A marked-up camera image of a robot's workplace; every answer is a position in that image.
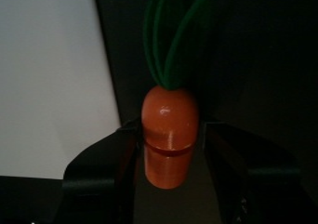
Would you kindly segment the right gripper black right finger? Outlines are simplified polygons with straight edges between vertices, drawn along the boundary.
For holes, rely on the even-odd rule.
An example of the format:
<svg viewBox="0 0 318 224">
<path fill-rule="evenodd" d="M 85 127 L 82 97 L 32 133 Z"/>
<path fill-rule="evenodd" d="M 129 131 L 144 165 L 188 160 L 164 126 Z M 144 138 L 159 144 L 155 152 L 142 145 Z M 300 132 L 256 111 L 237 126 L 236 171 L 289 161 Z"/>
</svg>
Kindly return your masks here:
<svg viewBox="0 0 318 224">
<path fill-rule="evenodd" d="M 318 205 L 283 148 L 225 123 L 208 122 L 203 151 L 221 224 L 318 224 Z"/>
</svg>

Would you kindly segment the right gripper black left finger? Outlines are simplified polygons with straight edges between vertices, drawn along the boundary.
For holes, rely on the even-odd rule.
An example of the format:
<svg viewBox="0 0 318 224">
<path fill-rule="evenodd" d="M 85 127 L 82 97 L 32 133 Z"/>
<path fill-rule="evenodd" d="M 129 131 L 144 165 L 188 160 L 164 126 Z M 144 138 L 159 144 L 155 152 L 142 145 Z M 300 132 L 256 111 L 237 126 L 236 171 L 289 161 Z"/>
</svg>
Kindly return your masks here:
<svg viewBox="0 0 318 224">
<path fill-rule="evenodd" d="M 124 124 L 65 167 L 53 224 L 132 224 L 140 120 Z"/>
</svg>

